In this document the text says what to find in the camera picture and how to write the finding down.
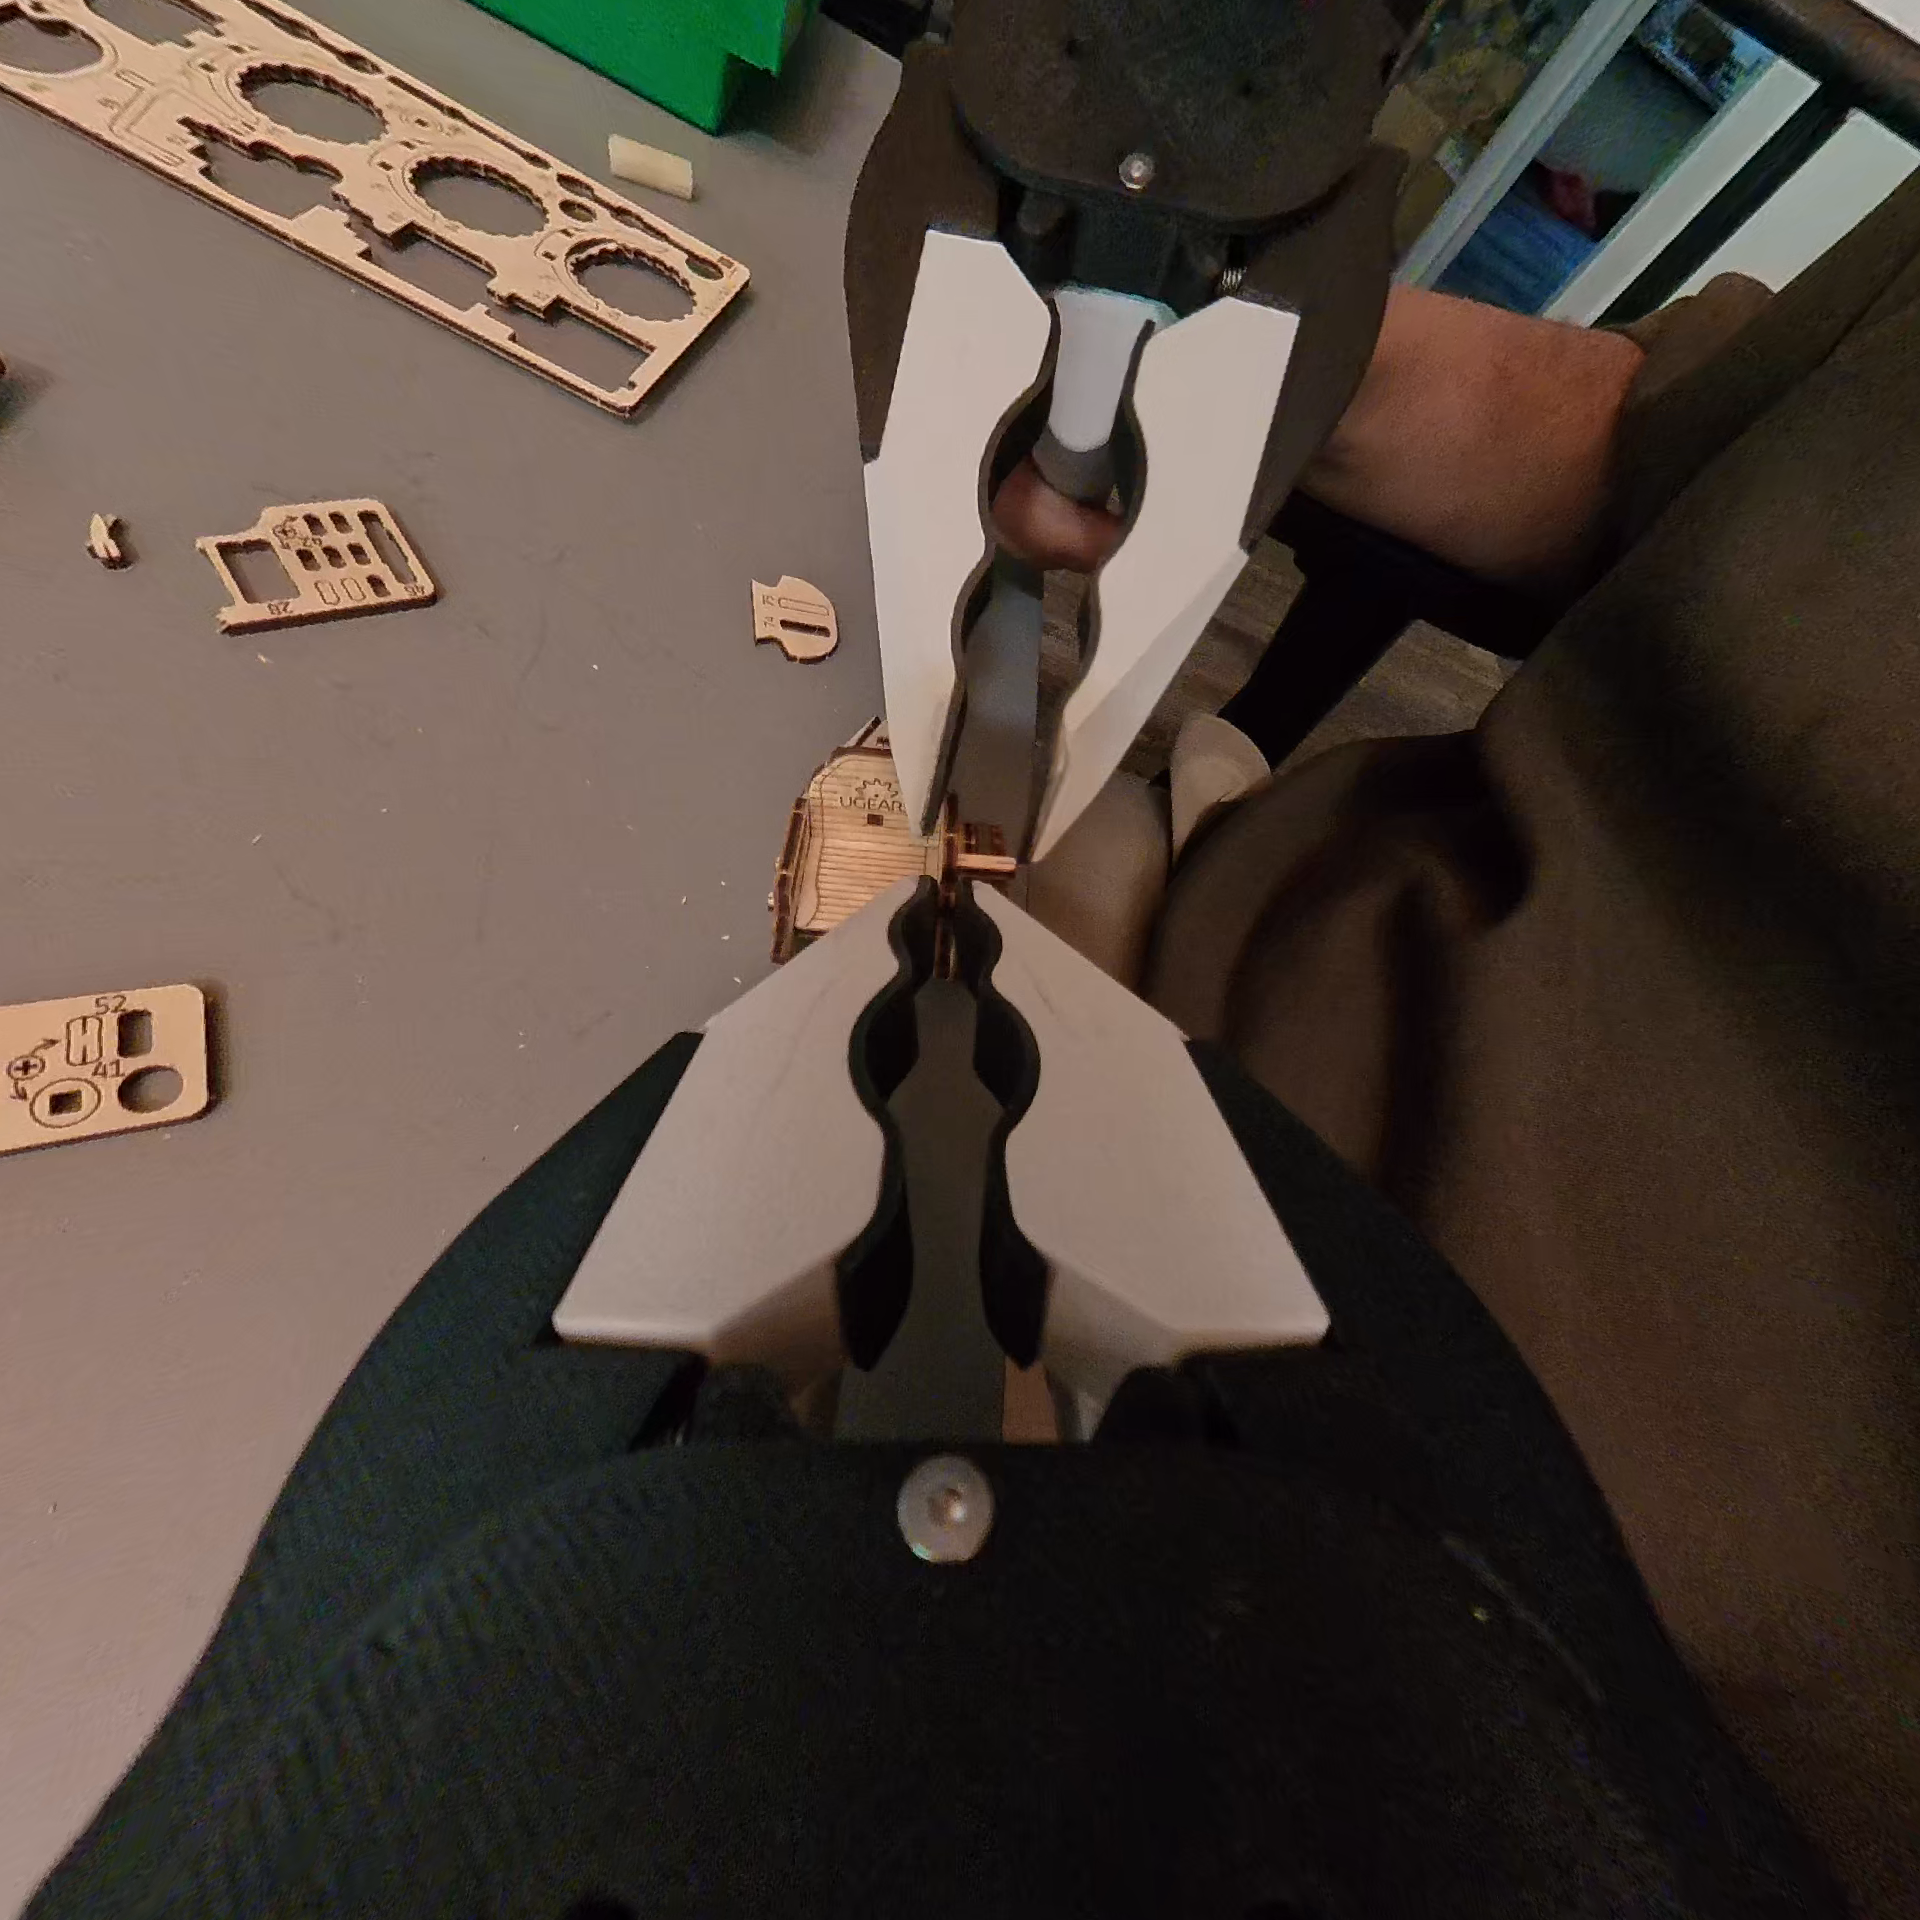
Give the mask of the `person's beige trousers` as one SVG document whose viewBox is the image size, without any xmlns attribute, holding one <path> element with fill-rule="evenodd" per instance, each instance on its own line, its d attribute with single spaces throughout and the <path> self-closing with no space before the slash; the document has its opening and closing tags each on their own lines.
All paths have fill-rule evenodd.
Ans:
<svg viewBox="0 0 1920 1920">
<path fill-rule="evenodd" d="M 1254 738 L 1221 715 L 1186 719 L 1161 777 L 1115 771 L 1057 849 L 1029 868 L 1026 910 L 1136 991 L 1181 853 L 1262 780 L 1269 760 Z"/>
</svg>

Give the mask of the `person's right hand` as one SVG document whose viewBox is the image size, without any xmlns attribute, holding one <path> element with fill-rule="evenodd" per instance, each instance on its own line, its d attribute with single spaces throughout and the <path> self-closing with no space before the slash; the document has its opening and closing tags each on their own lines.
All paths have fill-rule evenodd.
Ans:
<svg viewBox="0 0 1920 1920">
<path fill-rule="evenodd" d="M 1036 457 L 1022 457 L 993 498 L 998 547 L 1040 571 L 1092 575 L 1127 537 L 1127 515 L 1053 491 Z"/>
</svg>

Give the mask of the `person's right forearm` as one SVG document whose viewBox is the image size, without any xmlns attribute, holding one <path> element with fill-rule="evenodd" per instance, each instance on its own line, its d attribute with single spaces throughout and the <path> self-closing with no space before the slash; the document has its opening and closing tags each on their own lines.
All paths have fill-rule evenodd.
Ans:
<svg viewBox="0 0 1920 1920">
<path fill-rule="evenodd" d="M 1569 585 L 1642 362 L 1621 334 L 1393 285 L 1300 491 L 1482 582 Z"/>
</svg>

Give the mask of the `small slotted wooden sheet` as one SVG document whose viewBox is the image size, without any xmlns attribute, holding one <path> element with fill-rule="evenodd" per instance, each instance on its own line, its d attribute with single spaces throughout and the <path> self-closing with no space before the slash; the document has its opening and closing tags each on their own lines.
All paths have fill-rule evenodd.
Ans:
<svg viewBox="0 0 1920 1920">
<path fill-rule="evenodd" d="M 195 553 L 228 596 L 215 613 L 228 636 L 419 612 L 440 598 L 397 518 L 373 498 L 271 506 L 247 530 L 195 538 Z M 280 589 L 247 598 L 235 570 L 242 553 L 265 553 Z"/>
</svg>

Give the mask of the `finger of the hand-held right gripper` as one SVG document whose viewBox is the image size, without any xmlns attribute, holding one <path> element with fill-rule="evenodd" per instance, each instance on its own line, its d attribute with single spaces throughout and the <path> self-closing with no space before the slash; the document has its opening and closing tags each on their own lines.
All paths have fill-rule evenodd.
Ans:
<svg viewBox="0 0 1920 1920">
<path fill-rule="evenodd" d="M 1224 299 L 1138 351 L 1127 531 L 1090 585 L 1090 649 L 1053 736 L 1032 858 L 1083 816 L 1248 562 L 1248 512 L 1300 315 Z"/>
<path fill-rule="evenodd" d="M 897 371 L 866 465 L 882 699 L 900 801 L 931 831 L 1029 833 L 1040 571 L 989 524 L 993 461 L 1040 396 L 1050 306 L 993 239 L 925 234 Z"/>
</svg>

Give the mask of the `green plastic bin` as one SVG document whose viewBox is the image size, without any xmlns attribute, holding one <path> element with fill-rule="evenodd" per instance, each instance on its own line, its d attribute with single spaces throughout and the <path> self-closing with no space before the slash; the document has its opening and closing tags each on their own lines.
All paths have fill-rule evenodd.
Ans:
<svg viewBox="0 0 1920 1920">
<path fill-rule="evenodd" d="M 698 130 L 726 130 L 742 90 L 781 80 L 820 2 L 479 2 Z"/>
</svg>

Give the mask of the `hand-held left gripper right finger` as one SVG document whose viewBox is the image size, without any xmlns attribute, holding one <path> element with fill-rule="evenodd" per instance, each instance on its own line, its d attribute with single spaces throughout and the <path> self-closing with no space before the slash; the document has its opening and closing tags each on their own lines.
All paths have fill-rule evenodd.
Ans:
<svg viewBox="0 0 1920 1920">
<path fill-rule="evenodd" d="M 973 1072 L 998 1104 L 978 1289 L 1070 1411 L 1138 1367 L 1311 1349 L 1332 1318 L 1186 1034 L 993 890 L 961 904 Z"/>
</svg>

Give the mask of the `person's brown shirt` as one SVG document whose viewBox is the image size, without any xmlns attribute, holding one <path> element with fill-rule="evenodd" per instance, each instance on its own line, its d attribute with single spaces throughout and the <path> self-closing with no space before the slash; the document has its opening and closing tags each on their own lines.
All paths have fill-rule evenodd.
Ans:
<svg viewBox="0 0 1920 1920">
<path fill-rule="evenodd" d="M 1144 982 L 1492 1311 L 1726 1731 L 1915 1917 L 1915 184 L 1621 338 L 1549 636 L 1201 831 Z"/>
</svg>

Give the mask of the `large wooden gear-hole sheet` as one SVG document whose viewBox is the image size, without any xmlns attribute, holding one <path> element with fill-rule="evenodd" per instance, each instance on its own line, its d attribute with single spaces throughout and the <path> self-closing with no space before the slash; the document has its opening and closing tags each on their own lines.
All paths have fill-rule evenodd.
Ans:
<svg viewBox="0 0 1920 1920">
<path fill-rule="evenodd" d="M 4 2 L 80 38 L 66 69 L 4 56 L 4 96 L 620 417 L 752 285 L 291 2 L 185 12 L 192 30 L 154 38 L 94 2 Z"/>
</svg>

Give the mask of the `small wooden gear assembly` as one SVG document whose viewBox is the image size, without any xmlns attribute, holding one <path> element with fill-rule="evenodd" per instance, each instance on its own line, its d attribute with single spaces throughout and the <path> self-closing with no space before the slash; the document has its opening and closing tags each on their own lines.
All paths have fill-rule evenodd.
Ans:
<svg viewBox="0 0 1920 1920">
<path fill-rule="evenodd" d="M 1018 875 L 1018 858 L 1005 842 L 1005 833 L 981 824 L 965 824 L 956 813 L 956 804 L 947 801 L 940 807 L 936 826 L 925 835 L 925 875 L 935 884 L 935 909 L 931 909 L 931 976 L 952 979 L 956 976 L 956 894 L 965 881 L 981 881 L 993 890 L 1012 884 Z"/>
</svg>

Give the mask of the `wooden trunk model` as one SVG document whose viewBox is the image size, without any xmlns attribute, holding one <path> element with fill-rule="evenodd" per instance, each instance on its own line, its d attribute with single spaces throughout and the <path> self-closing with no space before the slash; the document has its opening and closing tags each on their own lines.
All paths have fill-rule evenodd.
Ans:
<svg viewBox="0 0 1920 1920">
<path fill-rule="evenodd" d="M 873 719 L 808 775 L 788 816 L 766 894 L 771 960 L 793 960 L 900 880 L 940 880 L 952 831 L 949 801 L 935 831 L 916 831 L 900 801 L 888 724 Z"/>
</svg>

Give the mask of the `black chair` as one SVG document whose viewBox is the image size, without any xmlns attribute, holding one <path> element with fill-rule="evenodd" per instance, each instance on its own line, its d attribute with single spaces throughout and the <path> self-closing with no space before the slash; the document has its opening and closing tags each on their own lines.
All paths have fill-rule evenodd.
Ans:
<svg viewBox="0 0 1920 1920">
<path fill-rule="evenodd" d="M 1309 493 L 1289 493 L 1269 531 L 1289 548 L 1301 585 L 1249 679 L 1221 708 L 1269 769 L 1284 765 L 1417 622 L 1501 660 L 1523 660 L 1562 612 L 1555 596 L 1484 582 Z"/>
</svg>

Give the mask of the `round wooden tab piece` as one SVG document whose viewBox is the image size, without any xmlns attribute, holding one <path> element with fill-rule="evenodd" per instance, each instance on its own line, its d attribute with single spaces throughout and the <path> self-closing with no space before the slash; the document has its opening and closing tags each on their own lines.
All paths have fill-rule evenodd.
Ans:
<svg viewBox="0 0 1920 1920">
<path fill-rule="evenodd" d="M 839 624 L 827 590 L 795 575 L 754 582 L 754 642 L 777 647 L 791 662 L 823 662 L 837 652 Z"/>
</svg>

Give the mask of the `small round-hole wooden sheet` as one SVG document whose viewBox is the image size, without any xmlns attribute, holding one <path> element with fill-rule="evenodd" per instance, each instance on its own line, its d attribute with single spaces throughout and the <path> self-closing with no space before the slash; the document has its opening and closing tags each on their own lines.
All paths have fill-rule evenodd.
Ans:
<svg viewBox="0 0 1920 1920">
<path fill-rule="evenodd" d="M 4 1156 L 206 1114 L 206 994 L 192 982 L 4 1007 Z"/>
</svg>

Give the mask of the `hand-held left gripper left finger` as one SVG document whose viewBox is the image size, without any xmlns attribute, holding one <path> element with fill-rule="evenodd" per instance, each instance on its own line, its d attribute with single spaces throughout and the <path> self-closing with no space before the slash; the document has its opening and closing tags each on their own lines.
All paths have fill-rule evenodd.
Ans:
<svg viewBox="0 0 1920 1920">
<path fill-rule="evenodd" d="M 891 881 L 706 1023 L 553 1312 L 569 1343 L 758 1365 L 791 1387 L 873 1371 L 910 1298 L 888 1097 L 940 890 Z"/>
</svg>

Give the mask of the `white cabinet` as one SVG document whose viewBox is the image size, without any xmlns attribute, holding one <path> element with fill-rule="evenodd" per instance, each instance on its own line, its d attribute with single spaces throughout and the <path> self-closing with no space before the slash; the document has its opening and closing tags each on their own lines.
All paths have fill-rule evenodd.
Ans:
<svg viewBox="0 0 1920 1920">
<path fill-rule="evenodd" d="M 1405 285 L 1606 326 L 1780 292 L 1915 169 L 1915 2 L 1430 2 L 1379 133 Z"/>
</svg>

